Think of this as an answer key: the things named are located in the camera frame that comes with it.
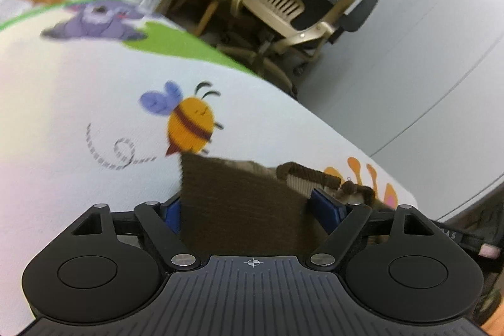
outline bee antenna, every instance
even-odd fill
[[[209,82],[209,81],[202,81],[200,84],[198,84],[196,86],[196,90],[194,92],[194,94],[198,94],[198,91],[200,90],[200,88],[211,88],[213,85]]]
[[[218,92],[217,90],[210,90],[210,92],[206,92],[203,97],[201,98],[201,100],[203,100],[206,96],[208,96],[209,94],[215,94],[217,96],[220,96],[220,92]]]

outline orange printed pattern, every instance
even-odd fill
[[[355,180],[353,178],[349,178],[349,179],[359,185],[362,185],[360,161],[357,160],[357,158],[349,157],[347,160],[347,164],[355,176]],[[375,192],[376,198],[378,198],[380,201],[382,201],[383,203],[385,203],[389,207],[397,208],[399,200],[397,199],[397,193],[396,193],[396,190],[394,189],[394,187],[392,186],[392,184],[387,183],[387,185],[385,186],[384,195],[383,195],[383,197],[380,197],[380,195],[378,193],[378,183],[377,183],[378,173],[376,172],[376,170],[374,169],[374,167],[371,164],[366,164],[366,169],[367,169],[367,172],[369,173],[369,175],[371,176],[372,187]],[[346,178],[344,178],[343,175],[338,170],[336,170],[334,167],[327,167],[324,170],[324,172],[326,174],[341,178],[342,181],[346,180]]]

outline triangular cutout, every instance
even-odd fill
[[[97,235],[101,233],[100,214],[91,214],[72,232],[72,235]]]
[[[416,215],[407,215],[404,222],[404,233],[406,235],[434,235],[434,232],[427,227]]]

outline cartoon purple animal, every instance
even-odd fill
[[[123,19],[142,19],[145,14],[119,0],[96,0],[69,6],[77,13],[67,22],[58,23],[42,32],[43,37],[72,39],[94,37],[131,41],[145,39],[147,35],[123,23]]]

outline brown corduroy garment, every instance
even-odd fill
[[[271,176],[181,155],[181,240],[210,255],[308,256],[327,234],[307,199]]]

